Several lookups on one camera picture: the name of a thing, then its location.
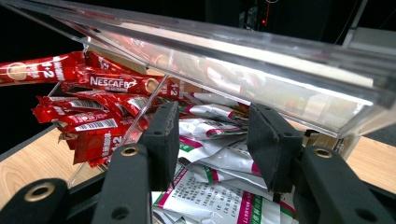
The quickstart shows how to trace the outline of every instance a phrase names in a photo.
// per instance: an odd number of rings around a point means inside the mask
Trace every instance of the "plastic box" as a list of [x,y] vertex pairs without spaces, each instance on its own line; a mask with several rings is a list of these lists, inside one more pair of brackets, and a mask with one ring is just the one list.
[[64,1],[0,0],[50,29],[335,138],[396,121],[396,58]]

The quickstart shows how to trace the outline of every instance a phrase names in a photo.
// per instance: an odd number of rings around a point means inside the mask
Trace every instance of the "black background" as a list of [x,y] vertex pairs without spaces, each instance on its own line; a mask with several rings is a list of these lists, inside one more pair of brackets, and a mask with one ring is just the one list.
[[[134,1],[140,3],[133,5],[125,4],[124,1],[81,2],[196,21],[205,20],[205,4],[202,1],[189,1],[188,3],[166,0]],[[360,26],[396,30],[396,15],[390,16],[396,8],[395,2],[369,1]],[[2,7],[0,7],[0,19],[0,63],[50,57],[82,49],[81,44]],[[39,84],[0,88],[0,153],[50,126],[38,124],[31,108],[37,104],[35,96],[48,94],[53,86],[53,84]],[[395,145],[395,138],[390,130],[392,129],[373,133],[371,136],[388,137],[388,142]]]

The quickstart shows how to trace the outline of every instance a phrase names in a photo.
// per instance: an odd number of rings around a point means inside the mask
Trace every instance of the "bolt hole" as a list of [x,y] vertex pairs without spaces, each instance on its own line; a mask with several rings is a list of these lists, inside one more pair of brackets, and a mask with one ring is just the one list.
[[34,195],[34,196],[40,196],[41,194],[43,194],[43,193],[45,193],[45,192],[47,192],[47,191],[49,191],[48,188],[42,187],[42,188],[39,188],[39,189],[36,189],[35,191],[33,191],[32,195]]
[[363,218],[364,220],[367,220],[369,222],[376,222],[376,216],[367,209],[358,208],[356,209],[356,214],[358,214],[358,216]]
[[34,203],[43,200],[51,195],[55,191],[55,186],[51,183],[39,184],[32,187],[24,196],[26,202]]
[[125,153],[127,153],[127,154],[132,154],[134,152],[136,152],[136,150],[133,147],[125,149]]
[[315,148],[314,149],[315,154],[317,154],[317,156],[321,157],[321,158],[330,158],[332,157],[332,153],[325,150],[325,149],[321,149],[321,148]]
[[122,150],[121,155],[122,156],[133,156],[133,155],[137,154],[138,151],[139,151],[139,148],[137,148],[137,147],[127,147]]
[[129,209],[125,206],[117,207],[111,213],[111,217],[116,220],[122,220],[128,217]]

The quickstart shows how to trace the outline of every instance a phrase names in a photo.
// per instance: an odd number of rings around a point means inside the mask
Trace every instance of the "white and green packet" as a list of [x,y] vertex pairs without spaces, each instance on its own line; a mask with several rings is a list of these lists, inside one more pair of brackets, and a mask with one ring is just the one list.
[[200,223],[279,223],[279,204],[225,184],[200,183],[178,166],[175,188],[169,188],[154,206],[174,211]]
[[180,136],[195,140],[207,140],[248,133],[248,126],[239,127],[211,119],[180,119],[178,130]]
[[246,138],[222,148],[213,156],[202,158],[201,161],[222,169],[261,176],[259,168],[248,152]]
[[222,148],[244,138],[246,138],[245,134],[210,140],[195,140],[180,136],[178,161],[184,165],[189,165],[192,162],[210,157]]
[[211,167],[211,168],[213,168],[215,170],[222,171],[223,173],[225,173],[227,175],[232,175],[232,176],[234,176],[236,178],[240,178],[240,179],[246,180],[247,182],[249,182],[249,183],[251,183],[253,185],[256,185],[259,188],[268,189],[267,185],[265,184],[264,179],[262,179],[261,176],[252,175],[252,174],[239,172],[239,171],[235,171],[235,170],[228,170],[228,169],[219,168],[216,165],[207,164],[207,163],[202,162],[202,161],[198,161],[198,163],[201,163],[202,165],[205,165],[205,166],[209,166],[209,167]]
[[281,224],[297,224],[299,223],[294,208],[293,196],[295,188],[292,189],[291,193],[282,194],[280,197],[280,223]]
[[222,171],[198,163],[191,164],[187,168],[193,172],[195,181],[204,183],[222,182],[223,184],[260,195],[270,201],[274,199],[274,193],[269,192],[267,188],[251,184],[245,179],[238,178],[234,175],[228,175]]

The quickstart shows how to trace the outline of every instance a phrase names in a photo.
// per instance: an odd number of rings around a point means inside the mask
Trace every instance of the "cable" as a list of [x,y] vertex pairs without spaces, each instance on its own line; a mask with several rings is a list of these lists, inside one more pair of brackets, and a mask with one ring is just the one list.
[[387,24],[388,20],[393,16],[393,14],[395,13],[396,8],[393,9],[393,11],[390,13],[390,15],[387,17],[386,20],[384,20],[384,22],[382,22],[382,24],[378,27],[378,29],[381,29],[385,24]]
[[355,10],[356,5],[358,4],[358,0],[355,1],[355,4],[353,5],[352,10],[350,11],[350,14],[347,18],[346,24],[344,25],[343,30],[341,31],[341,34],[337,37],[337,39],[335,40],[334,44],[336,44],[338,42],[338,40],[341,38],[341,35],[343,35],[343,32],[345,31],[345,29],[347,28],[347,24],[350,21],[350,18],[352,17],[353,11]]

